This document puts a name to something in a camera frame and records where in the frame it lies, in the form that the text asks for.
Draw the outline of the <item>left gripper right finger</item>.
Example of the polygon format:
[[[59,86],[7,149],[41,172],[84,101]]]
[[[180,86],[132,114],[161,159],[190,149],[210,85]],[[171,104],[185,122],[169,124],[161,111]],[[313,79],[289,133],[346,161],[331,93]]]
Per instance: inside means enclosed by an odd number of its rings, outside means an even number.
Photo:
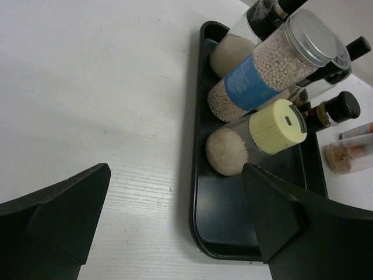
[[[371,279],[372,212],[321,197],[261,167],[242,179],[273,279]]]

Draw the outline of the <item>pink cap spice jar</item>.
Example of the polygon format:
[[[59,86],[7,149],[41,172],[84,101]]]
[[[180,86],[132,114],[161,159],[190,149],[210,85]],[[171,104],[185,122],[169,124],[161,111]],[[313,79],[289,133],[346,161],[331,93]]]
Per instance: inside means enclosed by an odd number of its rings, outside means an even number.
[[[360,172],[372,167],[372,134],[334,141],[324,147],[329,167],[337,174]]]

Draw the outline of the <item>yellow cap spice jar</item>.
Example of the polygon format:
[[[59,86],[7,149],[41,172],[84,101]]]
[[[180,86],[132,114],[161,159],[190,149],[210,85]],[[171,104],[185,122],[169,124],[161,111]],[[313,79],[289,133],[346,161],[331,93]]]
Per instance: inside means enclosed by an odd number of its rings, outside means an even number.
[[[244,164],[258,165],[304,142],[306,137],[307,126],[299,109],[279,99],[215,130],[206,140],[205,154],[219,174],[235,176],[242,172]]]

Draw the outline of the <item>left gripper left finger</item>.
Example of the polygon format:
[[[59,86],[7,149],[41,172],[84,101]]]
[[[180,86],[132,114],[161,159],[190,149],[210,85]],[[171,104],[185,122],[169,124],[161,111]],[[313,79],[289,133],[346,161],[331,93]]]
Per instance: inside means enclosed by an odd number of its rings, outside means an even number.
[[[99,163],[1,204],[1,279],[77,279],[86,264],[111,170]]]

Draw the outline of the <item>small black cap spice jar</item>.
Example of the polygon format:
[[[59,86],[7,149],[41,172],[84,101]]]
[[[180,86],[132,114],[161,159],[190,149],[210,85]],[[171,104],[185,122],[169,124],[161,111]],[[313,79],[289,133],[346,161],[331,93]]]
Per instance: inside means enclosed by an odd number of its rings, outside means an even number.
[[[358,100],[348,91],[342,91],[336,97],[302,112],[307,132],[310,134],[356,119],[360,114]]]

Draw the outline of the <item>black cap brown spice bottle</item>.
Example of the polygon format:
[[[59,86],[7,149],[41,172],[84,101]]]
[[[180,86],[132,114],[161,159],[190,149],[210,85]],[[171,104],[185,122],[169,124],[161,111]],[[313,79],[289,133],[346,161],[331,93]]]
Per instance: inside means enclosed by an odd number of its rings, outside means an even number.
[[[363,36],[355,39],[350,44],[346,45],[346,47],[347,47],[347,50],[350,54],[351,62],[357,60],[358,58],[362,57],[363,55],[365,55],[365,54],[367,54],[371,51],[370,43]],[[330,82],[333,85],[332,88],[334,88],[338,83],[347,79],[351,74],[352,74],[352,66],[350,66],[350,68],[348,70],[341,71],[341,72],[327,78],[326,80],[328,82]],[[307,92],[306,92],[306,90],[304,90],[301,93],[300,98],[298,97],[297,100],[296,100],[297,102],[294,103],[294,104],[297,107],[300,107],[300,106],[304,105],[305,103],[308,103],[309,101],[306,101],[304,103],[306,97],[307,97]]]

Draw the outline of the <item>grey grinder cap salt jar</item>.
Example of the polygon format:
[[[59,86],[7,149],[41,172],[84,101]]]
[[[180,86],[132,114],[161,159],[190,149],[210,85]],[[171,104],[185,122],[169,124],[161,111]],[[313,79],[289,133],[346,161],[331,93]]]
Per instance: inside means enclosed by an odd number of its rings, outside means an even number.
[[[289,101],[296,103],[297,98],[300,98],[300,95],[304,90],[307,92],[307,97],[305,98],[304,103],[318,97],[333,87],[333,85],[326,80],[327,78],[350,68],[351,58],[345,43],[336,33],[332,32],[332,35],[334,36],[336,43],[336,57],[324,67],[318,68],[318,70],[313,74],[290,87],[288,89],[290,94],[288,98]]]

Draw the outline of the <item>silver cap blue label jar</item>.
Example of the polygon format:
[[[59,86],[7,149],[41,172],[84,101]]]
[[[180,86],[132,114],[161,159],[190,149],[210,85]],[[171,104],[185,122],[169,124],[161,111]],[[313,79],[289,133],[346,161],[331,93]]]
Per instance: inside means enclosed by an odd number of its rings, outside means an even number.
[[[333,33],[313,12],[300,9],[214,85],[210,111],[229,123],[257,109],[336,57]]]

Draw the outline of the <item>black cap white powder bottle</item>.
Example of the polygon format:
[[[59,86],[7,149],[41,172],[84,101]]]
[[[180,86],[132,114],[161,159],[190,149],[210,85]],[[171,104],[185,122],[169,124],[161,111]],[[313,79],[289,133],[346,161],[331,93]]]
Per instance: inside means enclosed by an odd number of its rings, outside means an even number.
[[[256,1],[210,54],[215,74],[225,77],[305,3],[306,0]]]

